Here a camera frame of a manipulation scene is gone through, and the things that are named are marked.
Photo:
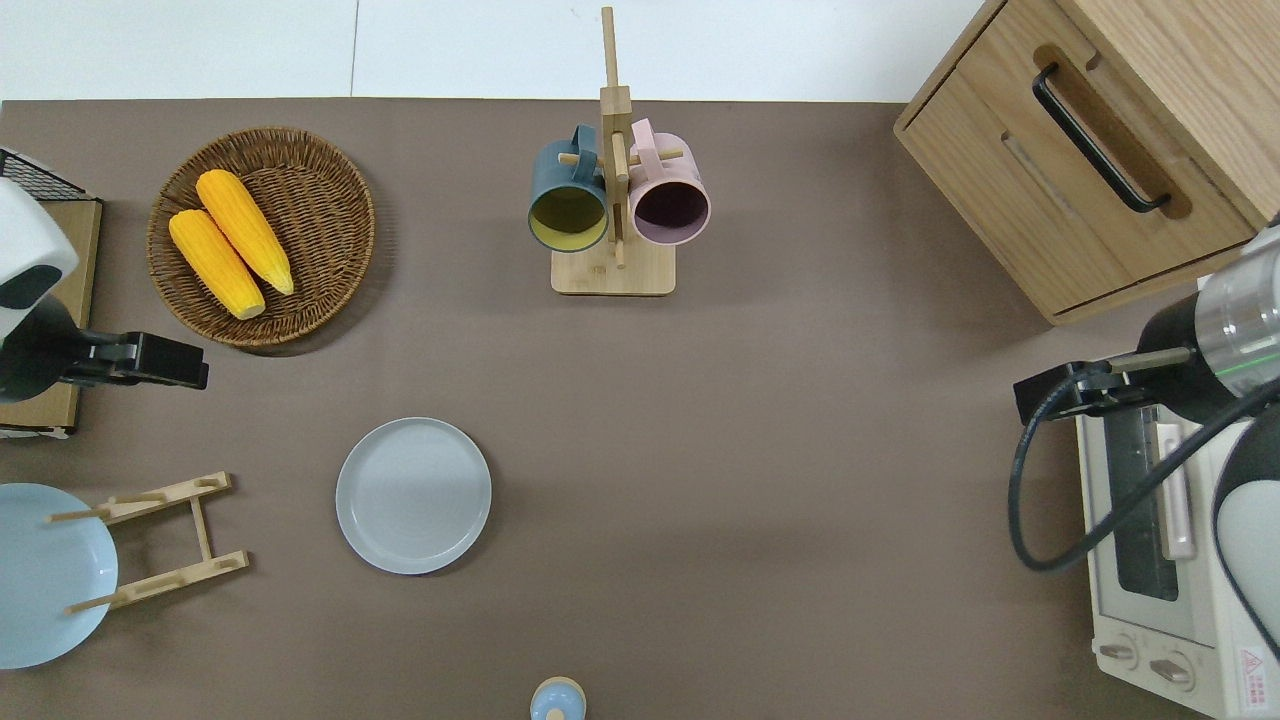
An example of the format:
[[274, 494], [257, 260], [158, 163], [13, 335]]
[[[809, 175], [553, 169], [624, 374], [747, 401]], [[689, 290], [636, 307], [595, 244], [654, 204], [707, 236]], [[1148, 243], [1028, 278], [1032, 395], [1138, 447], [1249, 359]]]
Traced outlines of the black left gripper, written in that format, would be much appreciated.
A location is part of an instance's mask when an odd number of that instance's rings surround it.
[[60, 382], [83, 387], [155, 384], [206, 389], [209, 365], [201, 347], [157, 334], [82, 331]]

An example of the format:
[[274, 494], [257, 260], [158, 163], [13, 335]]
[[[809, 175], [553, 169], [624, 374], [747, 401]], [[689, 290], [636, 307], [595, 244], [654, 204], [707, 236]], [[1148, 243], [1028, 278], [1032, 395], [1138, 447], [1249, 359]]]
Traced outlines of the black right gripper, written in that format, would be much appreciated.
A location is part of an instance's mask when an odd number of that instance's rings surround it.
[[1019, 380], [1014, 384], [1014, 398], [1020, 421], [1027, 427], [1041, 407], [1044, 421], [1078, 415], [1105, 416], [1139, 407], [1142, 388], [1107, 361], [1070, 361]]

